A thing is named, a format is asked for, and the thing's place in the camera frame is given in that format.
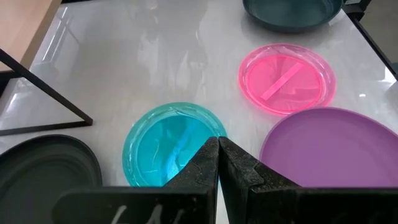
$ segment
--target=teal plastic plate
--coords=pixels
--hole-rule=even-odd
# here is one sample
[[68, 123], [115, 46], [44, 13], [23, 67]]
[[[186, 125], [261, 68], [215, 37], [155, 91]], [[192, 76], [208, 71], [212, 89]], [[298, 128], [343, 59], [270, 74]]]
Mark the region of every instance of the teal plastic plate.
[[210, 111], [192, 103], [169, 103], [145, 114], [132, 127], [123, 149], [131, 186], [161, 187], [180, 172], [205, 141], [226, 136]]

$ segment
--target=glossy tabletop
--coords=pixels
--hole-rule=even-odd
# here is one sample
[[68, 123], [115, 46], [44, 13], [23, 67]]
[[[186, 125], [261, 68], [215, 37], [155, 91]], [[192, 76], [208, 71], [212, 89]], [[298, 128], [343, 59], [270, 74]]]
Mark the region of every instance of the glossy tabletop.
[[[187, 101], [212, 111], [228, 137], [254, 157], [280, 117], [256, 108], [238, 85], [252, 50], [290, 43], [310, 48], [335, 71], [330, 106], [369, 116], [398, 132], [398, 84], [347, 15], [305, 34], [253, 24], [241, 0], [119, 0], [61, 5], [30, 68], [90, 115], [91, 127], [0, 138], [0, 152], [48, 133], [74, 136], [96, 154], [105, 185], [127, 185], [124, 140], [146, 112]], [[0, 99], [1, 128], [77, 120], [26, 80]], [[227, 223], [219, 190], [217, 223]]]

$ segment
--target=dark green bowl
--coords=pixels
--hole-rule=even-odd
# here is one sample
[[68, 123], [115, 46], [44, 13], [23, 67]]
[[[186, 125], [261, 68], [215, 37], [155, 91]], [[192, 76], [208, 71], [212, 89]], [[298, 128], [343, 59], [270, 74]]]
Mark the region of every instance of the dark green bowl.
[[243, 6], [267, 29], [305, 32], [334, 18], [343, 0], [243, 0]]

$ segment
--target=table surface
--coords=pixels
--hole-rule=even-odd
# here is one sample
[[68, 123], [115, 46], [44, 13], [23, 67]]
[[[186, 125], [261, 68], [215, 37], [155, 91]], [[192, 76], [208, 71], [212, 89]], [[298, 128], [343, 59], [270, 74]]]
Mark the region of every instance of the table surface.
[[[1, 0], [0, 49], [29, 68], [61, 0]], [[9, 68], [0, 62], [0, 72]]]
[[[330, 106], [359, 112], [398, 132], [398, 85], [347, 15], [305, 34], [278, 34], [253, 24], [241, 0], [89, 1], [62, 5], [32, 72], [89, 114], [92, 127], [0, 138], [0, 152], [32, 138], [61, 133], [96, 154], [105, 185], [127, 185], [121, 164], [126, 135], [164, 103], [204, 106], [228, 137], [254, 157], [280, 117], [250, 104], [238, 68], [266, 44], [307, 47], [336, 75]], [[77, 117], [25, 80], [11, 90], [1, 128], [75, 121]], [[227, 223], [219, 190], [217, 223]]]

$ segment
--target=purple plastic plate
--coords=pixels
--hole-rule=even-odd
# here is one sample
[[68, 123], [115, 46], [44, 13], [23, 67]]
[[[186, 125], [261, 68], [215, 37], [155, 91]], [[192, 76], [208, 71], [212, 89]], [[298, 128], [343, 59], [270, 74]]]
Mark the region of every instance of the purple plastic plate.
[[266, 137], [260, 160], [303, 187], [398, 186], [398, 136], [337, 108], [281, 120]]

